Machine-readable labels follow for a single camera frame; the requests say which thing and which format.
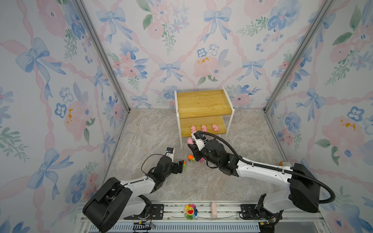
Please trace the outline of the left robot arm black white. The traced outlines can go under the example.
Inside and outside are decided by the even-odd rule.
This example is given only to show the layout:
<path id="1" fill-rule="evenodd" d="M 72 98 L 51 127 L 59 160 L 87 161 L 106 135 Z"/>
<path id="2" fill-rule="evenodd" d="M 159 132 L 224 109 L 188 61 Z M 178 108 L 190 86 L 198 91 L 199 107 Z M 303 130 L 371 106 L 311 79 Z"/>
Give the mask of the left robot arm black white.
<path id="1" fill-rule="evenodd" d="M 156 167 L 143 177 L 120 181 L 109 178 L 83 207 L 83 215 L 93 223 L 100 233 L 108 232 L 118 220 L 137 216 L 151 216 L 152 202 L 145 196 L 162 187 L 171 174 L 183 172 L 184 161 L 173 161 L 173 156 L 161 156 Z"/>

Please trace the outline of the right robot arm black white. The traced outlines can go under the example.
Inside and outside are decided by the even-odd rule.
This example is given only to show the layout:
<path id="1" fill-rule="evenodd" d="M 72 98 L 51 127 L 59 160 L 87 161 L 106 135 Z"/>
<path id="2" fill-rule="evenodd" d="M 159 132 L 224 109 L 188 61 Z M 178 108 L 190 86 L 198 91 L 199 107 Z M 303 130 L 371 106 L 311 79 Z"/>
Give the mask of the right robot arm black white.
<path id="1" fill-rule="evenodd" d="M 315 177 L 302 165 L 272 166 L 256 163 L 247 158 L 237 157 L 228 153 L 223 144 L 217 139 L 187 140 L 197 161 L 205 159 L 213 168 L 219 169 L 225 175 L 254 178 L 272 183 L 281 188 L 272 194 L 262 194 L 258 203 L 251 207 L 243 207 L 241 216 L 243 219 L 281 219 L 284 210 L 298 208 L 308 213 L 316 213 L 319 210 L 320 186 L 315 183 Z"/>

